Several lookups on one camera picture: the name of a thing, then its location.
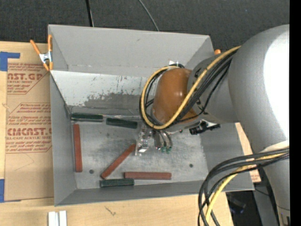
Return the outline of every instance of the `blue tape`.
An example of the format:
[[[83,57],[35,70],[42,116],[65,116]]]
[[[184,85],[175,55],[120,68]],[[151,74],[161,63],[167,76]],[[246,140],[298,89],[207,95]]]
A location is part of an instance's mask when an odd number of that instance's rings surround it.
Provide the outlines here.
[[[4,202],[4,179],[0,179],[0,202]]]
[[[0,52],[0,71],[8,70],[9,58],[20,58],[20,53]]]

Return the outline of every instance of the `orange clip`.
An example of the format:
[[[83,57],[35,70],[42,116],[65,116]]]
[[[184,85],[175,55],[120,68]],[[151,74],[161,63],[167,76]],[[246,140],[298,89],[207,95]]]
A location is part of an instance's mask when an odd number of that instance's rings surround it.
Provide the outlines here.
[[[221,50],[220,49],[216,49],[215,51],[214,51],[214,54],[215,55],[219,55],[221,53]]]
[[[53,62],[52,62],[52,35],[48,35],[48,52],[45,54],[41,54],[38,46],[33,40],[30,40],[30,43],[33,46],[33,49],[36,51],[36,53],[40,56],[41,61],[43,62],[44,68],[49,71],[53,69]]]

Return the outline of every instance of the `red stick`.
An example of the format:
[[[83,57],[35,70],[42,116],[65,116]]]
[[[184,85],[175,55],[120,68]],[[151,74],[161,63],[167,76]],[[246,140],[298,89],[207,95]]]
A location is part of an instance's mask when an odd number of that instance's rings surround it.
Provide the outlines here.
[[[73,142],[74,142],[74,156],[75,156],[75,171],[82,172],[83,162],[81,159],[79,124],[73,125]]]
[[[152,180],[170,180],[171,173],[170,172],[133,172],[128,171],[124,173],[124,178],[132,178],[132,179],[152,179]]]
[[[135,150],[135,147],[136,145],[132,144],[100,175],[100,177],[106,179]]]

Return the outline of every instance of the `cable bundle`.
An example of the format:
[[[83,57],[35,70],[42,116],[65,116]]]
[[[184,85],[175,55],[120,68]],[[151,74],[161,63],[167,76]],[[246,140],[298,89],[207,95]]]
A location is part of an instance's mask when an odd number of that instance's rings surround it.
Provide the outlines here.
[[[205,181],[203,182],[199,194],[198,194],[198,206],[199,206],[199,216],[201,216],[204,225],[208,226],[208,220],[211,215],[214,223],[220,225],[212,211],[213,205],[217,199],[217,196],[223,190],[223,188],[239,173],[248,172],[256,170],[259,168],[266,167],[280,160],[289,158],[289,147],[285,149],[252,154],[247,156],[240,156],[233,159],[226,160],[217,166],[215,166],[207,175]],[[220,178],[214,186],[208,191],[208,183],[214,176],[219,175],[222,172],[236,168],[232,173]],[[204,207],[207,205],[207,212],[204,214]],[[200,217],[198,216],[198,225],[200,225]]]
[[[160,123],[156,124],[154,122],[154,120],[151,119],[150,115],[147,114],[146,109],[153,102],[153,100],[148,101],[148,97],[149,97],[149,93],[150,93],[150,90],[151,90],[151,87],[152,87],[154,81],[156,79],[158,79],[164,71],[166,71],[168,69],[177,68],[178,66],[171,65],[171,66],[166,66],[166,67],[163,67],[163,68],[157,70],[146,81],[145,86],[142,91],[142,94],[141,94],[141,98],[140,98],[140,111],[141,111],[141,115],[142,115],[144,122],[149,127],[153,128],[154,130],[163,130],[163,129],[166,129],[177,123],[180,123],[180,122],[183,122],[186,120],[190,120],[192,118],[195,118],[195,117],[198,117],[199,115],[201,115],[201,113],[204,112],[206,106],[208,105],[208,101],[209,101],[211,95],[213,94],[213,92],[215,91],[215,89],[217,88],[219,83],[222,81],[222,79],[226,75],[226,73],[229,69],[232,57],[239,48],[240,48],[240,46],[232,48],[232,49],[222,53],[213,62],[211,62],[207,68],[205,68],[203,70],[203,72],[198,76],[196,82],[191,87],[190,91],[188,92],[187,96],[183,100],[183,102],[180,105],[180,107],[178,108],[178,110],[174,113],[173,117],[165,124],[160,124]],[[206,100],[206,103],[203,106],[201,113],[199,113],[196,116],[187,118],[185,120],[181,120],[186,115],[186,113],[193,107],[193,105],[199,100],[200,96],[210,86],[210,84],[214,81],[214,79],[216,79],[217,76],[220,75],[222,72],[223,72],[223,74],[221,75],[221,77],[218,79],[215,86],[211,90],[211,92]]]

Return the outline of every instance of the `dark floor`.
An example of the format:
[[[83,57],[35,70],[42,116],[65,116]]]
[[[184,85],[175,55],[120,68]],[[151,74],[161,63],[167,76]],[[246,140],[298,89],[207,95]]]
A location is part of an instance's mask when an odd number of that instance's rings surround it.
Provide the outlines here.
[[[207,34],[214,48],[241,45],[290,22],[290,0],[142,0],[161,31]],[[90,0],[97,27],[155,30],[138,0]],[[46,42],[48,24],[89,26],[85,0],[0,0],[0,40]],[[251,192],[236,226],[260,226]]]

